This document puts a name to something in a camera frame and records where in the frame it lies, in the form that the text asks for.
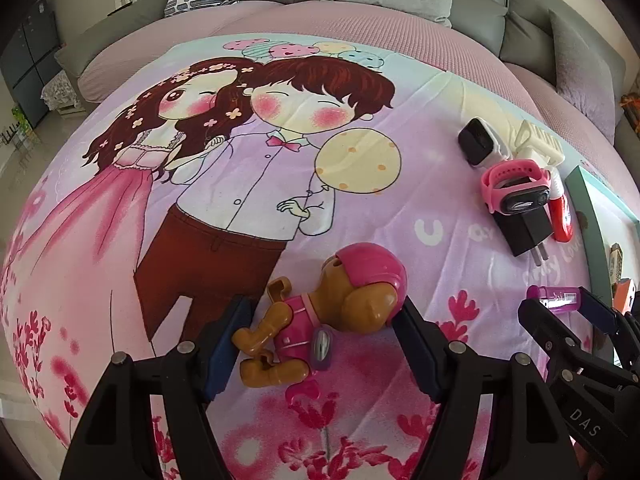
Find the red white glue bottle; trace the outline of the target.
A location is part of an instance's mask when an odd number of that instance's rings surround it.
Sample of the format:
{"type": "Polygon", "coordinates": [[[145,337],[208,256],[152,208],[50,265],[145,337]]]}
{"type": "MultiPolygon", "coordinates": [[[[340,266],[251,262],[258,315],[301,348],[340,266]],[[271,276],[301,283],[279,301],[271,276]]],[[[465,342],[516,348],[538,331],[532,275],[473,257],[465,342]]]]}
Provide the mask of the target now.
{"type": "Polygon", "coordinates": [[[564,184],[555,167],[550,166],[547,170],[549,173],[548,211],[553,229],[552,236],[559,243],[568,243],[573,238],[574,230],[564,184]]]}

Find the black power adapter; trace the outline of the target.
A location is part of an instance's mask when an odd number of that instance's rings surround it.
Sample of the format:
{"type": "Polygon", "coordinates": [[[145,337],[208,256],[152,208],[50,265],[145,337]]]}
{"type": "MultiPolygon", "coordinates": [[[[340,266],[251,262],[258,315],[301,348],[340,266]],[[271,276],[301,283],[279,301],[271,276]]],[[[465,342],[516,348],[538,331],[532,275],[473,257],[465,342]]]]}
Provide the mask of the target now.
{"type": "Polygon", "coordinates": [[[552,235],[553,229],[544,207],[510,216],[494,212],[491,217],[514,257],[527,252],[532,256],[535,266],[542,266],[549,259],[544,242],[552,235]]]}

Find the pink smart watch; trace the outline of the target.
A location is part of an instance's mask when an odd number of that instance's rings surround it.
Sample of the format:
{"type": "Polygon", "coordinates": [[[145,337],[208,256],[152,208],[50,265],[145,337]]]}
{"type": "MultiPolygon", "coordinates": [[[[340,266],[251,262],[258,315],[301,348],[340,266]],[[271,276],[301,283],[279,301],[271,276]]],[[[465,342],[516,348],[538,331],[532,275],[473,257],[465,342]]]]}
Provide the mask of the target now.
{"type": "Polygon", "coordinates": [[[490,214],[524,214],[548,203],[550,172],[530,159],[505,160],[480,177],[480,195],[490,214]]]}

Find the cream plastic hair claw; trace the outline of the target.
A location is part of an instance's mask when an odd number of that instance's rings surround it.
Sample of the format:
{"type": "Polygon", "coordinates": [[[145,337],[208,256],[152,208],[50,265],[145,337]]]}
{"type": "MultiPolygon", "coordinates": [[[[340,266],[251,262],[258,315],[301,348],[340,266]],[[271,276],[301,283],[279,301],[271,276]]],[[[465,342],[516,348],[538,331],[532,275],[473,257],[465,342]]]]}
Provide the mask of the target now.
{"type": "Polygon", "coordinates": [[[533,122],[524,120],[513,141],[515,159],[530,159],[540,168],[557,167],[565,160],[560,141],[533,122]]]}

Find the white smart band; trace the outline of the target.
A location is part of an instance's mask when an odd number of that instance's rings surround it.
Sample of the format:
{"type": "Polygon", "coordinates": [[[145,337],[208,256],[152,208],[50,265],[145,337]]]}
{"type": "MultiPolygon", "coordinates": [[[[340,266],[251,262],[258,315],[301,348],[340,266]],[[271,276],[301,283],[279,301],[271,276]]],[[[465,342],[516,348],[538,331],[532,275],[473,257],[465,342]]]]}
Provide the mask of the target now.
{"type": "Polygon", "coordinates": [[[499,162],[512,159],[508,144],[492,125],[479,117],[473,117],[462,128],[458,134],[458,144],[466,161],[474,168],[489,169],[499,162]]]}

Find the pink brown puppy figure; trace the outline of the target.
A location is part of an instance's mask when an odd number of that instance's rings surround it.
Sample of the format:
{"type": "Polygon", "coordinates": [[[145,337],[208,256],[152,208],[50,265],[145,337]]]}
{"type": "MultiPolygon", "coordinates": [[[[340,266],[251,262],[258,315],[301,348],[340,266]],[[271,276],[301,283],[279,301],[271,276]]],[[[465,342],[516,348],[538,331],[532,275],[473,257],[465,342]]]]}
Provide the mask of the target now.
{"type": "Polygon", "coordinates": [[[388,249],[355,243],[322,264],[312,292],[294,296],[282,276],[267,286],[270,306],[255,328],[232,336],[247,359],[240,364],[248,388],[297,389],[330,365],[332,333],[373,334],[390,324],[407,297],[408,274],[388,249]]]}

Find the gold patterned lighter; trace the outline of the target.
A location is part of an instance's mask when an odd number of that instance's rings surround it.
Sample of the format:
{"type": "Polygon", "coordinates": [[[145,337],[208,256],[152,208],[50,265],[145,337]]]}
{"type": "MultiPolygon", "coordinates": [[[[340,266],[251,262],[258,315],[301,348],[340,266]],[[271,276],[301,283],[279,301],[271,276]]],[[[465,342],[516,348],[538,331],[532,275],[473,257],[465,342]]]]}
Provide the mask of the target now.
{"type": "Polygon", "coordinates": [[[620,244],[614,243],[610,249],[610,255],[608,256],[608,276],[610,277],[611,284],[616,284],[621,278],[623,273],[623,261],[624,255],[620,244]]]}

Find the teal shallow cardboard tray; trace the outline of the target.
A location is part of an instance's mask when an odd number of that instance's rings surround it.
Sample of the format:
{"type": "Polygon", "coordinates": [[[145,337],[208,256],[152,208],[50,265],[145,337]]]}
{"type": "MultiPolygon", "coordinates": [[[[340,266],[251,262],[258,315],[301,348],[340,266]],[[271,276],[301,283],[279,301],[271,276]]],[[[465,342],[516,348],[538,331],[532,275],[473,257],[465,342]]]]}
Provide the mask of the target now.
{"type": "Polygon", "coordinates": [[[624,261],[622,278],[639,285],[639,217],[603,182],[581,166],[565,179],[565,188],[576,211],[584,245],[590,290],[613,307],[613,285],[608,276],[608,256],[620,244],[624,261]]]}

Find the orange decorative ornament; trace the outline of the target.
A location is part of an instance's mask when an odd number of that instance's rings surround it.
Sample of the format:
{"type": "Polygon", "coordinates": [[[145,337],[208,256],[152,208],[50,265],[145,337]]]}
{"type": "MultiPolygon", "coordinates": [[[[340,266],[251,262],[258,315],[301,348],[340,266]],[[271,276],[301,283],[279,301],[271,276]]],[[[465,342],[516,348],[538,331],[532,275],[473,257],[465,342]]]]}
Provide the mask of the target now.
{"type": "Polygon", "coordinates": [[[622,96],[620,108],[623,110],[634,132],[640,134],[640,94],[631,92],[622,96]]]}

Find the grey purple cushion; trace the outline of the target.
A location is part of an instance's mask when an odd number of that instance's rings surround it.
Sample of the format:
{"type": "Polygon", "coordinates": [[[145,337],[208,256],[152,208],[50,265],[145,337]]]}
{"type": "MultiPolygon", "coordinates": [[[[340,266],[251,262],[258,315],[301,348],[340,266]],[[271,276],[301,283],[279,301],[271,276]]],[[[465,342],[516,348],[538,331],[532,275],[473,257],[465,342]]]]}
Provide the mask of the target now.
{"type": "Polygon", "coordinates": [[[556,92],[614,144],[620,122],[624,59],[581,18],[549,12],[556,92]]]}

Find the grey sofa with pink cover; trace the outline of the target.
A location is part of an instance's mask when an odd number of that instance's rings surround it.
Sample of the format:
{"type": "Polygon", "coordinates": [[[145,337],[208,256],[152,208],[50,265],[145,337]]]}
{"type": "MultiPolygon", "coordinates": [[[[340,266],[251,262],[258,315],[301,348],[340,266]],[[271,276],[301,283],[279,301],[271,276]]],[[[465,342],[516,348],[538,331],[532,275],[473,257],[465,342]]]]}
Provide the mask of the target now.
{"type": "Polygon", "coordinates": [[[168,0],[141,0],[96,23],[56,54],[81,99],[96,107],[137,70],[176,44],[235,32],[292,32],[352,40],[413,56],[512,101],[540,118],[618,188],[631,188],[639,143],[623,115],[610,142],[569,102],[556,77],[552,18],[562,18],[602,58],[616,96],[624,59],[564,0],[452,0],[449,26],[333,0],[244,0],[166,15],[168,0]]]}

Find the cartoon couple printed blanket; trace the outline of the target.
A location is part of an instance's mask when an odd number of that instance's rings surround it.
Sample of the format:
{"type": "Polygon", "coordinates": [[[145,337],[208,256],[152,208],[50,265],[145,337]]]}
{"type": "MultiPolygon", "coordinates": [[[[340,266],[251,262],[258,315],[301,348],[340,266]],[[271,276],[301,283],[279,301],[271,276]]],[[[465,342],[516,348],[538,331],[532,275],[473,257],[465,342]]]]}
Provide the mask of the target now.
{"type": "MultiPolygon", "coordinates": [[[[70,137],[28,196],[1,273],[1,324],[46,433],[69,446],[117,351],[152,358],[285,276],[312,292],[339,249],[374,243],[445,335],[506,359],[532,285],[585,286],[584,246],[514,257],[458,134],[510,136],[527,110],[450,70],[313,36],[170,49],[70,137]]],[[[407,479],[436,418],[389,325],[335,331],[316,398],[232,375],[208,417],[238,479],[407,479]]]]}

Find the dark cabinet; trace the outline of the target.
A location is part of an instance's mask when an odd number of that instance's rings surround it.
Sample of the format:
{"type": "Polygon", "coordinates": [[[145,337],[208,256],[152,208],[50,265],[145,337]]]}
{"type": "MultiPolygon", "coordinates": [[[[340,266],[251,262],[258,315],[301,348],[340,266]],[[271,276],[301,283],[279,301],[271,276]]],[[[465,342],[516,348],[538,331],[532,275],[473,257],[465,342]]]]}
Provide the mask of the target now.
{"type": "Polygon", "coordinates": [[[43,87],[61,70],[55,53],[61,49],[55,15],[48,0],[38,0],[1,55],[1,71],[9,92],[32,127],[49,113],[41,99],[43,87]]]}

